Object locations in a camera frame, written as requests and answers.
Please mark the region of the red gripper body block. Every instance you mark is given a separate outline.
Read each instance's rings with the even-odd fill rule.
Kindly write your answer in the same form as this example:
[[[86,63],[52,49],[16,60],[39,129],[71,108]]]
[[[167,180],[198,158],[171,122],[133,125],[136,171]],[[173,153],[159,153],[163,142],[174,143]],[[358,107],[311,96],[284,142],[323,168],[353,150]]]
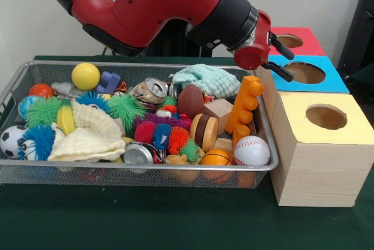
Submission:
[[[271,20],[259,11],[257,24],[246,41],[234,49],[234,61],[242,69],[255,70],[268,61],[271,49]]]

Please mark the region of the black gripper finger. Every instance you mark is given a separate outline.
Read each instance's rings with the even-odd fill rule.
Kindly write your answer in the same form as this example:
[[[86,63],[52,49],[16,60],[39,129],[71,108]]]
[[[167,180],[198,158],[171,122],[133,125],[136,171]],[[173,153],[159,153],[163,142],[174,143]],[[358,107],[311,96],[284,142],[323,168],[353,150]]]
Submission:
[[[293,74],[275,62],[268,61],[261,65],[264,69],[271,70],[287,82],[293,81]]]
[[[295,54],[288,48],[286,44],[281,41],[281,37],[273,32],[270,32],[270,44],[279,54],[281,54],[288,60],[294,59]]]

